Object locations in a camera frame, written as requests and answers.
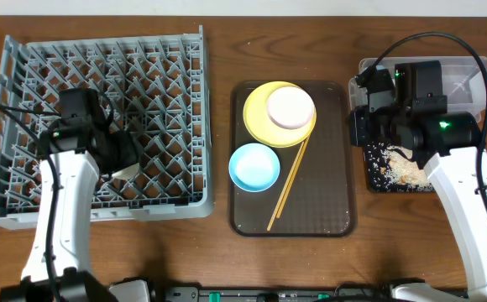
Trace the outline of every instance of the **brown tray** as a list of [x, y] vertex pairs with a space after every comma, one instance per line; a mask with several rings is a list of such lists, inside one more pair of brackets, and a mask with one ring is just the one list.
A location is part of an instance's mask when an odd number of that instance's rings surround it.
[[[247, 131], [244, 103], [251, 91], [266, 81], [246, 81], [232, 93], [231, 154], [246, 143], [256, 143]], [[230, 224], [249, 237], [343, 237], [355, 226], [353, 171], [348, 138], [348, 104], [343, 88], [330, 81], [292, 81], [315, 102], [317, 124], [309, 137], [280, 219], [270, 222], [283, 189], [297, 144], [272, 148], [279, 156], [279, 179], [268, 190], [249, 193], [230, 182]]]

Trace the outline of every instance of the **wooden table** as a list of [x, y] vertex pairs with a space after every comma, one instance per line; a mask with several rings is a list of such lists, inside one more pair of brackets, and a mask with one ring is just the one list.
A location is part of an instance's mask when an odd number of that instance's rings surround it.
[[[434, 194], [370, 193], [360, 149], [353, 149], [358, 222], [343, 239], [263, 239], [228, 225], [230, 92], [245, 80], [329, 80], [348, 89], [358, 63], [396, 40], [446, 31], [487, 56], [487, 18], [161, 18], [0, 17], [19, 42], [195, 33], [204, 25], [210, 51], [216, 206], [207, 218], [118, 221], [92, 225], [91, 257], [104, 284], [138, 274], [159, 284], [298, 288], [344, 281], [377, 283], [420, 277], [435, 287], [464, 288], [462, 260]], [[423, 39], [393, 55], [466, 55], [444, 39]], [[0, 287], [16, 284], [34, 230], [0, 228]]]

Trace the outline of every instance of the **dish rack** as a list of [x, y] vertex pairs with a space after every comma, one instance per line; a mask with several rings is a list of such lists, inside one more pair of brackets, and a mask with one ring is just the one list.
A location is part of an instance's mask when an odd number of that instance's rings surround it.
[[[103, 175], [91, 221], [154, 221], [213, 210], [206, 41], [198, 34], [28, 43], [7, 36], [0, 103], [59, 111], [59, 91], [103, 91], [111, 128], [129, 129], [144, 148], [130, 180]], [[106, 115], [111, 106], [101, 103]], [[40, 134], [56, 118], [14, 113]], [[0, 227], [36, 227], [41, 196], [34, 142], [0, 113]]]

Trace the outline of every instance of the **blue bowl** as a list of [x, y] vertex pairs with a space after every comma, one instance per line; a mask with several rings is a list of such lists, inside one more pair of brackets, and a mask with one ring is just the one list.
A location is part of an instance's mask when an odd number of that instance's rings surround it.
[[248, 143], [238, 148], [228, 162], [228, 173], [233, 183], [248, 192], [270, 188], [279, 172], [279, 158], [261, 143]]

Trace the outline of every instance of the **wooden chopsticks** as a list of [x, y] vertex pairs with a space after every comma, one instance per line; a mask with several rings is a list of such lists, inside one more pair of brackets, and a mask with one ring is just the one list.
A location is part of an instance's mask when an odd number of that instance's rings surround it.
[[280, 218], [280, 213], [283, 211], [285, 207], [286, 199], [288, 198], [288, 194], [291, 191], [292, 184], [294, 183], [294, 179], [296, 178], [297, 170], [300, 167], [301, 160], [303, 159], [303, 154], [305, 153], [305, 149], [307, 147], [307, 143], [309, 142], [309, 138], [306, 138], [303, 143], [300, 145], [300, 149], [297, 151], [296, 158], [294, 159], [294, 164], [292, 164], [291, 171], [288, 173], [288, 177], [286, 178], [285, 186], [280, 193], [279, 200], [277, 201], [277, 205], [275, 206], [274, 213], [271, 215], [270, 224], [268, 224], [268, 232], [271, 230], [271, 227], [274, 225], [274, 219]]

